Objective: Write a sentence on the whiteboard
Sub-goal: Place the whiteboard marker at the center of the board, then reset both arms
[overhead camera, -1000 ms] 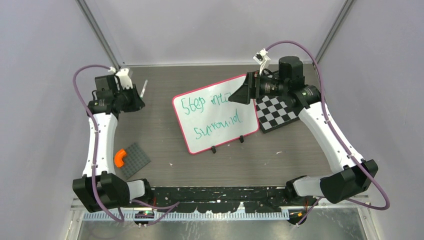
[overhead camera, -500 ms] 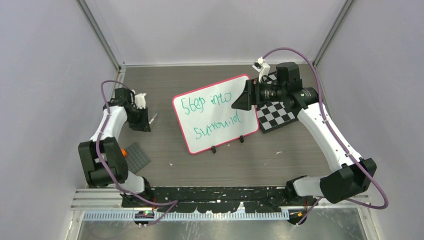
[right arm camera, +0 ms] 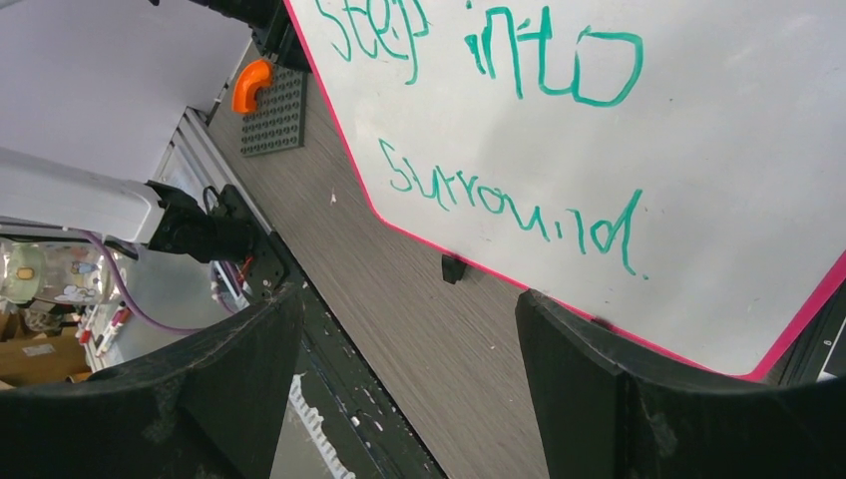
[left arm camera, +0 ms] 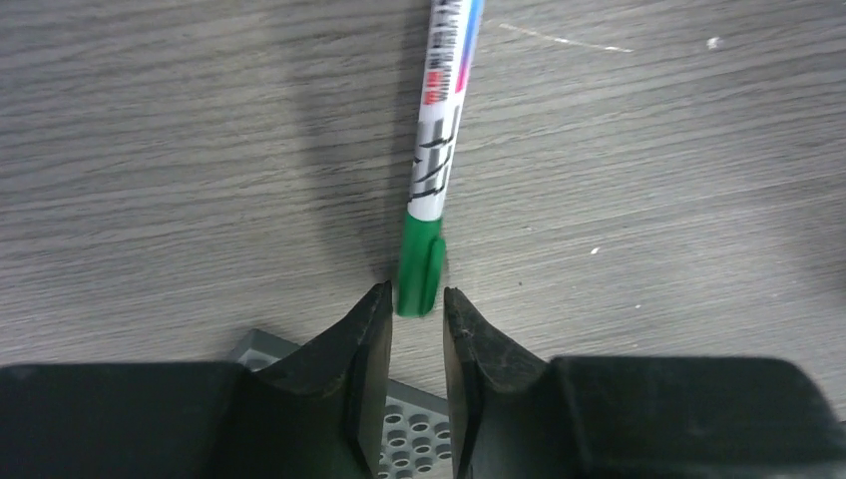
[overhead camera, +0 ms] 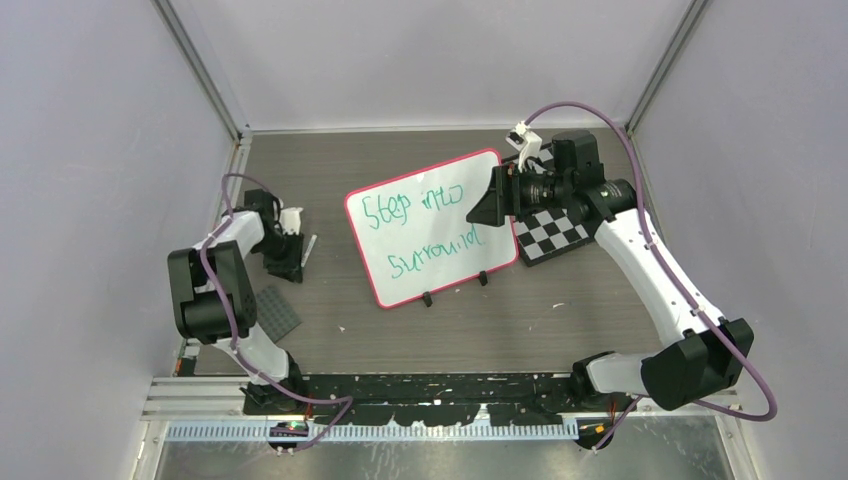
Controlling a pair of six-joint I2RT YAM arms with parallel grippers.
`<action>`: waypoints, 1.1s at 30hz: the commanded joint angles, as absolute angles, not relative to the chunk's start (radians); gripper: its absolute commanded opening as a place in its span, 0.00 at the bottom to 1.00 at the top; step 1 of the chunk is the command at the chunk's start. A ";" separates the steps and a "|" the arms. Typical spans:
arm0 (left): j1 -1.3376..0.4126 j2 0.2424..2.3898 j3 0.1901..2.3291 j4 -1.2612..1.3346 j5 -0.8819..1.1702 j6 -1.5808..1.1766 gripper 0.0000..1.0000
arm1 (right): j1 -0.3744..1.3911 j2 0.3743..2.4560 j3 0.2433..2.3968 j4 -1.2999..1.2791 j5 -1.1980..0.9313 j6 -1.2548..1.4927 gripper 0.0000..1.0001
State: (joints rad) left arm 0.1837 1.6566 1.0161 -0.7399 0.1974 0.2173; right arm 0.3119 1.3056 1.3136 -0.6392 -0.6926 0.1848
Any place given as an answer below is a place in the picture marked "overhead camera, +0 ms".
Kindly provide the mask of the white marker pen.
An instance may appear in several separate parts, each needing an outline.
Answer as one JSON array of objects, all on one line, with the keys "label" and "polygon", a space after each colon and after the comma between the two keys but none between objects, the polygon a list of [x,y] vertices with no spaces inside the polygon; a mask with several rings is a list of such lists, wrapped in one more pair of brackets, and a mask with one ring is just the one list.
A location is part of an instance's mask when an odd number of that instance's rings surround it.
[{"label": "white marker pen", "polygon": [[306,244],[305,250],[304,250],[304,252],[303,252],[302,258],[301,258],[300,266],[301,266],[302,268],[305,268],[305,267],[306,267],[306,265],[307,265],[307,263],[308,263],[308,260],[309,260],[309,258],[310,258],[310,255],[311,255],[311,253],[312,253],[312,251],[313,251],[313,249],[314,249],[314,247],[315,247],[315,244],[317,243],[317,240],[318,240],[318,235],[317,235],[317,234],[312,234],[312,235],[310,236],[310,238],[309,238],[309,240],[308,240],[308,242],[307,242],[307,244]]}]

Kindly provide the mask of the pink-framed whiteboard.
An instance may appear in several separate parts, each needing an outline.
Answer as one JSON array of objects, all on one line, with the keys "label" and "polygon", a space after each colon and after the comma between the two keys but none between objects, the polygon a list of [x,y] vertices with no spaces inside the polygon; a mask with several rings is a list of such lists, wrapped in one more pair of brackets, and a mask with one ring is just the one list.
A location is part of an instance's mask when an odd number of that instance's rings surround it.
[{"label": "pink-framed whiteboard", "polygon": [[376,303],[391,309],[513,264],[511,223],[469,223],[500,154],[484,149],[350,192],[344,209]]}]

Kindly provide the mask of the black and white chessboard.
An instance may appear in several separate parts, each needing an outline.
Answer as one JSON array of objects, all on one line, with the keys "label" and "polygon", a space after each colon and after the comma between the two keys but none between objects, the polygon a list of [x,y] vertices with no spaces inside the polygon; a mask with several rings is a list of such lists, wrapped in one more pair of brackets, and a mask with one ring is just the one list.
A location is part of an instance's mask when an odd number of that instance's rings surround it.
[{"label": "black and white chessboard", "polygon": [[519,257],[533,267],[589,245],[593,239],[582,224],[573,224],[564,209],[552,209],[513,219]]}]

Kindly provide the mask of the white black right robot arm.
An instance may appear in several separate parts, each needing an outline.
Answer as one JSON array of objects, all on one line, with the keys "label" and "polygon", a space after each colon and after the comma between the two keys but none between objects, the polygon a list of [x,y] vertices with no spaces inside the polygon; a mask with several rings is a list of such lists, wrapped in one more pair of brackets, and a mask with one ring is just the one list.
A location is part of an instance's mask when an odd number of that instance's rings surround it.
[{"label": "white black right robot arm", "polygon": [[485,193],[467,214],[473,224],[500,227],[508,218],[564,213],[615,261],[645,305],[662,343],[656,353],[602,352],[579,360],[570,375],[571,397],[596,410],[611,394],[647,396],[675,410],[736,385],[754,333],[742,318],[730,321],[693,288],[666,248],[637,193],[625,179],[608,180],[595,136],[566,131],[549,144],[519,124],[506,137],[516,160],[495,166]]}]

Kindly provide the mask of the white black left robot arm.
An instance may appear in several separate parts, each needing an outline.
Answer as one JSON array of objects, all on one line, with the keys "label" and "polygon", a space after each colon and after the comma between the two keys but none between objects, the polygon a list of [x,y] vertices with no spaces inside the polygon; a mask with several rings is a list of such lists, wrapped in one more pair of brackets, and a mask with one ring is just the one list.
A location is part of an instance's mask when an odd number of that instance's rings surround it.
[{"label": "white black left robot arm", "polygon": [[176,328],[186,340],[211,345],[249,376],[246,392],[280,412],[298,412],[307,398],[292,356],[259,324],[259,305],[245,259],[258,254],[267,272],[303,279],[302,210],[285,207],[266,190],[249,190],[194,246],[167,257]]}]

